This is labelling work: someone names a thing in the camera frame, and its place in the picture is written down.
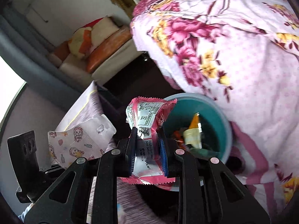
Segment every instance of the pink cloth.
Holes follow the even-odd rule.
[[[232,154],[244,163],[237,177],[275,218],[299,186],[299,21],[291,6],[144,0],[134,15],[137,49],[167,81],[222,108],[236,136]]]

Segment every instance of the silver screw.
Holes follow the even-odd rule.
[[[120,151],[119,149],[113,149],[113,150],[111,151],[111,154],[112,154],[112,155],[118,155],[120,152],[121,152],[121,151]]]
[[[176,149],[175,153],[178,155],[183,155],[185,151],[183,149]]]
[[[212,157],[211,158],[211,163],[217,164],[217,163],[219,163],[219,159],[216,158],[216,157]]]
[[[79,157],[76,161],[78,164],[82,164],[85,162],[85,158],[84,157]]]

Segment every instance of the white wall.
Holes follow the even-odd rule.
[[[55,130],[64,115],[65,112],[27,87],[9,117],[0,145],[0,191],[17,215],[29,204],[21,204],[15,195],[18,183],[9,157],[7,139],[34,130],[38,165],[49,167],[47,132]]]
[[[13,6],[24,12],[24,1],[14,0]],[[125,12],[110,0],[33,0],[32,7],[48,23],[33,9],[29,10],[27,19],[55,46],[68,40],[78,28],[107,15],[124,24],[130,23]]]

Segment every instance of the dark floor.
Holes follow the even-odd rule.
[[[133,60],[105,85],[124,105],[138,96],[165,98],[182,90],[173,89],[164,79],[156,64],[142,56]]]

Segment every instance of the qr code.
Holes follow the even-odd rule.
[[[147,127],[139,127],[140,137],[150,136],[150,129]]]

